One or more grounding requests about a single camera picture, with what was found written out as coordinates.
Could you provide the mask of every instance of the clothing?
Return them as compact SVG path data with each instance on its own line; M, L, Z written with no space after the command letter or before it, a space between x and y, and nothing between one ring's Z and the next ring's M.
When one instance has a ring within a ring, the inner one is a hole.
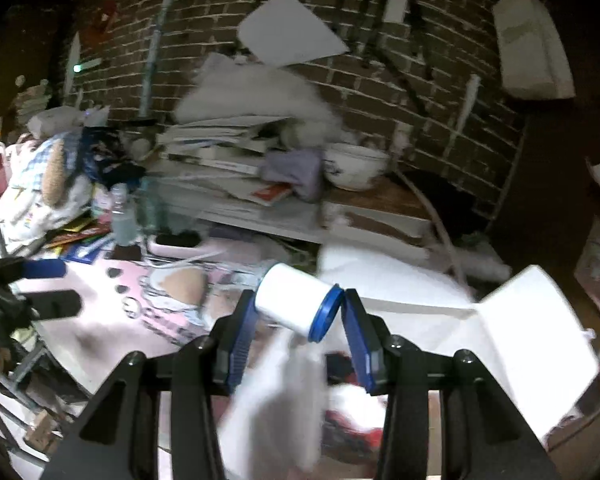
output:
M67 176L71 175L77 169L81 131L81 128L77 128L45 140L37 148L33 157L27 161L26 166L21 168L18 173L13 174L9 185L11 187L40 191L42 189L42 176L45 173L46 164L51 156L53 146L60 139L64 142L64 174Z
M107 189L119 182L125 182L131 190L139 186L146 170L126 154L117 130L85 126L80 149L84 154L84 172L94 182Z
M261 178L288 182L302 200L316 202L322 195L322 152L315 148L267 152Z

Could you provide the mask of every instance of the white cylindrical container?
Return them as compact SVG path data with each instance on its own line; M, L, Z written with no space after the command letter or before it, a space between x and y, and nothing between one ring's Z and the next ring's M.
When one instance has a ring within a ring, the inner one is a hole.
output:
M256 291L256 309L309 341L318 342L333 322L344 291L285 264L275 264Z

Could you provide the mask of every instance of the screw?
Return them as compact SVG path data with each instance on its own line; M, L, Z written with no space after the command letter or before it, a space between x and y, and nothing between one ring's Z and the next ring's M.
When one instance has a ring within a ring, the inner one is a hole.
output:
M139 364L142 361L143 357L144 355L142 354L142 352L131 352L131 354L129 354L129 356L126 358L126 362L130 366L134 366Z
M475 355L472 352L469 352L468 350L461 350L459 352L459 354L460 354L460 360L463 363L470 365L471 363L473 363L475 361Z
M395 348L396 350L402 348L406 342L407 340L401 335L392 335L389 339L389 345L391 348Z
M194 343L198 350L204 350L211 344L211 338L208 335L201 335L194 339Z

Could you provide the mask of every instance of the blue lid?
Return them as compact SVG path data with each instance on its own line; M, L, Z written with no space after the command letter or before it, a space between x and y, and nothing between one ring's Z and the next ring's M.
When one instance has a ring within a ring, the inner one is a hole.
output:
M344 290L338 285L333 285L331 290L322 300L318 312L315 313L314 322L311 323L307 339L311 343L318 343L326 335L338 313L340 304L344 300Z

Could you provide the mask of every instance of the stack of books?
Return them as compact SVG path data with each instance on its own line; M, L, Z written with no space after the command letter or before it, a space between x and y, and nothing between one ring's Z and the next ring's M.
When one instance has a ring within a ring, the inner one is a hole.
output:
M280 147L284 117L241 116L169 127L158 136L160 159L148 167L161 202L177 213L259 220L290 197L286 183L259 179L268 150Z

